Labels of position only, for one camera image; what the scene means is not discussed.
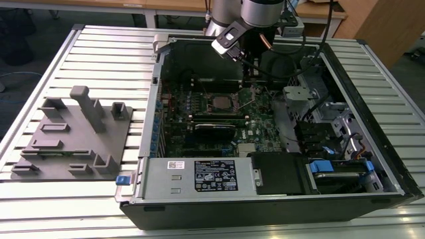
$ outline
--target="blue tab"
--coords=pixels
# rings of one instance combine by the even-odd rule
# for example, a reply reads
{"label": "blue tab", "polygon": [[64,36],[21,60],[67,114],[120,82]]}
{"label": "blue tab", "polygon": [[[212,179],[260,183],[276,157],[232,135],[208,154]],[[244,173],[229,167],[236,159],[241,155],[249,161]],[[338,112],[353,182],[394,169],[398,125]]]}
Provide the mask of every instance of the blue tab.
{"label": "blue tab", "polygon": [[131,176],[117,176],[117,179],[115,180],[115,184],[117,186],[131,185]]}
{"label": "blue tab", "polygon": [[334,151],[333,151],[330,148],[328,148],[328,147],[325,147],[325,146],[322,146],[322,148],[324,148],[324,150],[328,151],[329,154],[334,154]]}
{"label": "blue tab", "polygon": [[374,170],[374,166],[373,166],[373,163],[370,161],[366,161],[366,168],[368,168],[369,172],[372,172]]}
{"label": "blue tab", "polygon": [[309,165],[312,173],[333,172],[333,167],[329,160],[316,160]]}
{"label": "blue tab", "polygon": [[314,162],[310,163],[310,170],[312,170],[312,173],[317,173],[317,171],[318,171]]}

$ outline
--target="floor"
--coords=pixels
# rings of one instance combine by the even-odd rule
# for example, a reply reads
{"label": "floor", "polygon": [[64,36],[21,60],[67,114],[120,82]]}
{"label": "floor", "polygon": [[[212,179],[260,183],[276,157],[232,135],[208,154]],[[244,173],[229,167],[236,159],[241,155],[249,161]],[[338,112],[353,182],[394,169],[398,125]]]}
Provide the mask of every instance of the floor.
{"label": "floor", "polygon": [[[27,37],[27,41],[35,52],[35,60],[19,67],[8,66],[0,61],[0,75],[16,71],[33,71],[43,74],[75,23],[128,27],[135,26],[131,14],[61,11],[59,16],[60,19],[53,20],[47,10],[32,11],[32,20],[37,27],[37,32]],[[173,23],[169,23],[164,17],[160,17],[160,28],[182,29],[182,26],[185,26],[184,29],[200,30],[205,27],[205,19],[201,17],[181,16],[177,19],[172,19],[172,22]],[[408,56],[404,56],[392,68],[392,73],[418,107],[425,111],[425,100],[422,97],[422,89],[425,88],[425,65],[413,62]],[[37,81],[39,77],[36,75],[12,75],[1,77],[0,82],[4,84],[5,90],[0,93],[0,100],[13,102],[25,101]],[[0,102],[0,139],[5,134],[21,107],[23,103]]]}

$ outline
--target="white label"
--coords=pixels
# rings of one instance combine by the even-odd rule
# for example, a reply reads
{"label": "white label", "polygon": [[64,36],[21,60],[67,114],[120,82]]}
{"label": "white label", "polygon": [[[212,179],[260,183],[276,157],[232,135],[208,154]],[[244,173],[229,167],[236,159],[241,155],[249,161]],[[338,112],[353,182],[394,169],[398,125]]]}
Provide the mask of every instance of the white label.
{"label": "white label", "polygon": [[123,4],[124,6],[142,7],[140,4]]}
{"label": "white label", "polygon": [[168,161],[168,169],[184,169],[185,162],[184,161]]}

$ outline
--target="gray vertical post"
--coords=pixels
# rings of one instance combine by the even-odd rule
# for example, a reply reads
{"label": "gray vertical post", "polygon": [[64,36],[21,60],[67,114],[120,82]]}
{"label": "gray vertical post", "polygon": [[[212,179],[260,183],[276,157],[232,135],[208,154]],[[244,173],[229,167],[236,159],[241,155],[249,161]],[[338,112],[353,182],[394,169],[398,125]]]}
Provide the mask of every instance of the gray vertical post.
{"label": "gray vertical post", "polygon": [[105,125],[100,119],[100,115],[95,109],[91,98],[88,97],[88,91],[87,86],[73,86],[69,96],[79,102],[81,112],[91,123],[95,132],[101,133],[105,131]]}
{"label": "gray vertical post", "polygon": [[60,98],[47,98],[40,110],[52,122],[63,122],[59,110],[65,109],[67,106]]}

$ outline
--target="warning label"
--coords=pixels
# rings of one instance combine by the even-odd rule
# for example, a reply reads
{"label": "warning label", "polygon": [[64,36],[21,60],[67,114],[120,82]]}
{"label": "warning label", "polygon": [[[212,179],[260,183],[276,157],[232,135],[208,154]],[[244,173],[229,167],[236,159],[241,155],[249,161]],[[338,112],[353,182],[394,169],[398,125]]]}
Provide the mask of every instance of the warning label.
{"label": "warning label", "polygon": [[237,191],[234,160],[194,161],[194,189],[198,192]]}

